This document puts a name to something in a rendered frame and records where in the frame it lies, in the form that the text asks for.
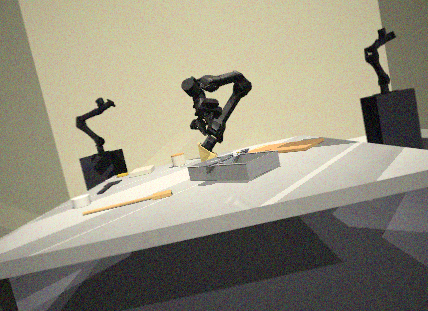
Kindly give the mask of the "wooden spoon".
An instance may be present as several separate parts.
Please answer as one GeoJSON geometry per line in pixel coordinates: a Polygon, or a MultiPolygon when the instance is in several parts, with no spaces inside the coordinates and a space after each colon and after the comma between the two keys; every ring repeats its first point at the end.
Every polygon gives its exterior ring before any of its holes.
{"type": "Polygon", "coordinates": [[[144,197],[144,198],[140,198],[140,199],[136,199],[136,200],[120,203],[120,204],[115,204],[115,205],[111,205],[111,206],[107,206],[107,207],[103,207],[103,208],[99,208],[99,209],[95,209],[95,210],[91,210],[91,211],[82,212],[82,215],[87,215],[87,214],[91,214],[91,213],[95,213],[95,212],[99,212],[99,211],[103,211],[103,210],[107,210],[107,209],[112,209],[112,208],[132,204],[132,203],[136,203],[136,202],[140,202],[140,201],[149,200],[149,199],[156,200],[156,199],[165,198],[165,197],[169,197],[169,196],[172,196],[172,191],[166,190],[166,191],[154,193],[152,196],[149,196],[149,197],[144,197]]]}

